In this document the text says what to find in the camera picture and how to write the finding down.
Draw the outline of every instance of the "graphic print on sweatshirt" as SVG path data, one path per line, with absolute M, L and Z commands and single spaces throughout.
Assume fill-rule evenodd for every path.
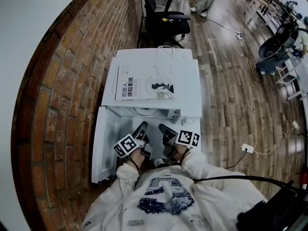
M 170 193 L 164 192 L 163 182 L 167 182 L 171 189 L 172 197 L 166 203 L 154 198 L 141 198 L 137 207 L 147 214 L 170 213 L 179 215 L 182 211 L 193 205 L 194 200 L 183 188 L 182 184 L 175 178 L 154 178 L 151 180 L 145 195 L 159 195 Z

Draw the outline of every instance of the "white shoe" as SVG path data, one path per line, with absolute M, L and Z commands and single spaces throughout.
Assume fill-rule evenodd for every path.
M 157 168 L 159 165 L 164 164 L 165 162 L 162 159 L 154 159 L 153 163 L 155 167 Z
M 204 18 L 206 18 L 207 15 L 208 15 L 208 12 L 207 12 L 207 11 L 200 13 L 200 16 L 201 16 L 201 17 L 204 17 Z

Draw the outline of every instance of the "open cabinet door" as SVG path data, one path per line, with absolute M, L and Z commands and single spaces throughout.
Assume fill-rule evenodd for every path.
M 95 127 L 91 181 L 97 183 L 116 174 L 116 152 L 113 149 L 119 140 L 120 117 L 100 107 Z

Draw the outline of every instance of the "book cover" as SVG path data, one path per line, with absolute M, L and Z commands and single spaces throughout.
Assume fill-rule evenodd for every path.
M 116 100 L 176 98 L 176 71 L 172 65 L 120 65 Z

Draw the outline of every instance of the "wooden floor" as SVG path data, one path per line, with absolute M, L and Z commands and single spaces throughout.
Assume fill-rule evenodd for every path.
M 190 14 L 193 2 L 185 0 L 186 14 Z M 243 143 L 254 146 L 257 152 L 268 153 L 277 145 L 282 132 L 289 133 L 294 120 L 304 127 L 299 99 L 287 100 L 287 96 L 294 93 L 294 86 L 276 84 L 277 74 L 260 79 L 254 71 L 259 46 L 272 34 L 258 15 L 244 29 L 249 4 L 246 0 L 215 0 L 208 20 L 197 13 L 191 14 L 191 33 L 181 41 L 199 61 L 203 100 L 202 149 L 208 156 L 213 155 L 213 164 L 219 167 L 233 166 L 243 155 Z M 238 40 L 234 32 L 244 33 L 245 40 Z M 148 47 L 144 42 L 146 40 L 142 42 L 141 39 L 141 46 Z M 271 154 L 247 154 L 231 170 L 298 182 L 296 174 L 303 165 L 303 149 L 302 138 L 293 130 L 289 139 L 284 137 Z M 254 184 L 267 198 L 278 190 L 269 183 Z

